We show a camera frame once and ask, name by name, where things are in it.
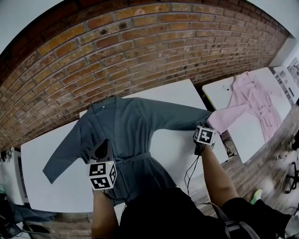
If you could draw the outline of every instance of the person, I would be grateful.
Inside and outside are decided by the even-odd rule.
[[[255,195],[252,204],[239,197],[232,179],[219,164],[210,146],[201,153],[204,179],[211,202],[221,208],[229,220],[245,222],[256,238],[285,238],[290,215],[280,214]],[[252,238],[239,229],[229,233],[234,238]],[[173,188],[140,195],[128,202],[120,225],[111,200],[102,191],[94,192],[93,239],[112,238],[228,238],[222,220],[204,216],[191,198]]]

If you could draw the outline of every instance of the pink robe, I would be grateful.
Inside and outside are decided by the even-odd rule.
[[[260,120],[267,142],[281,125],[281,118],[272,104],[270,95],[282,97],[281,91],[270,87],[265,89],[257,77],[249,76],[248,72],[236,76],[232,90],[233,95],[228,108],[214,111],[207,119],[208,123],[222,134],[237,118],[248,112]]]

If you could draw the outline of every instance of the backpack strap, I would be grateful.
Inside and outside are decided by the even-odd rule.
[[[237,229],[240,229],[241,227],[247,231],[249,236],[252,239],[260,239],[260,237],[257,235],[257,233],[252,229],[251,226],[249,226],[245,222],[237,222],[237,221],[231,221],[228,219],[228,217],[225,215],[225,213],[215,204],[213,203],[204,203],[201,205],[212,205],[217,217],[221,219],[225,223],[225,234],[228,237],[228,239],[231,239],[229,232],[235,231]]]

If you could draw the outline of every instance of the green shoe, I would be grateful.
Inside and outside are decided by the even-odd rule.
[[[256,201],[262,198],[262,189],[259,189],[255,192],[255,194],[253,195],[253,198],[251,199],[250,203],[252,205],[256,204]]]

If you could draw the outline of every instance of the white wall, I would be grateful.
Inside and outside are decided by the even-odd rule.
[[[299,0],[248,0],[299,38]]]
[[[62,0],[0,0],[0,54],[36,17]]]

